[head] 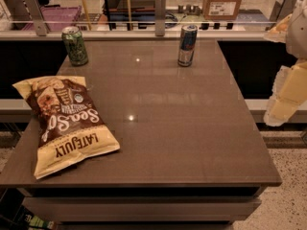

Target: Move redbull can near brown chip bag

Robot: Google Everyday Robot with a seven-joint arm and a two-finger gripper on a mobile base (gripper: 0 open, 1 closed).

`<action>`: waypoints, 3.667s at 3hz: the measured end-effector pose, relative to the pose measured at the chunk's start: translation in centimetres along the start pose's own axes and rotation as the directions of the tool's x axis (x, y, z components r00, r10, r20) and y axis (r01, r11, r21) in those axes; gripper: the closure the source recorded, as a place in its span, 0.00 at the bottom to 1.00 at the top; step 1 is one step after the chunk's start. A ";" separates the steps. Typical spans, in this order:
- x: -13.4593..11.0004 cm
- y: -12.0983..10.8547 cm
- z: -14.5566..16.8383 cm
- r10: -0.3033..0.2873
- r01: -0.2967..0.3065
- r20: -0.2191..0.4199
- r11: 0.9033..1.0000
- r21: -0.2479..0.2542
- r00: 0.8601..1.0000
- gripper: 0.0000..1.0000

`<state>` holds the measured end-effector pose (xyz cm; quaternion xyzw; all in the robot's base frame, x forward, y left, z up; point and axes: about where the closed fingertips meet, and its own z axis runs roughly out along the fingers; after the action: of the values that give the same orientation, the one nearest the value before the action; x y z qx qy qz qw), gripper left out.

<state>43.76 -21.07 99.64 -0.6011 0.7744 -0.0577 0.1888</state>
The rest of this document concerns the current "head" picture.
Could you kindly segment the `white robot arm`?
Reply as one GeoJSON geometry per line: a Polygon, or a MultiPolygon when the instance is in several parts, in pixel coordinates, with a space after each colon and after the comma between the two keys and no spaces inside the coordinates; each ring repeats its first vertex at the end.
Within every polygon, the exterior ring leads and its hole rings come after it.
{"type": "Polygon", "coordinates": [[[264,38],[284,43],[286,52],[297,58],[293,66],[281,66],[277,72],[264,114],[266,125],[279,127],[307,101],[307,0],[298,0],[294,11],[270,29],[264,38]]]}

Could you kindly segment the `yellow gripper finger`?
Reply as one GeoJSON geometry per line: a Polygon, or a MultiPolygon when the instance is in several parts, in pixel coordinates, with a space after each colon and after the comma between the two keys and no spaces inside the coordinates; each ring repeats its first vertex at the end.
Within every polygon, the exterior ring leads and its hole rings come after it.
{"type": "Polygon", "coordinates": [[[264,38],[267,41],[276,42],[276,43],[285,43],[287,34],[290,28],[292,14],[288,14],[281,21],[279,21],[275,26],[269,29],[264,38]]]}
{"type": "Polygon", "coordinates": [[[306,101],[307,61],[299,60],[292,67],[282,66],[276,74],[263,120],[267,126],[279,127],[306,101]]]}

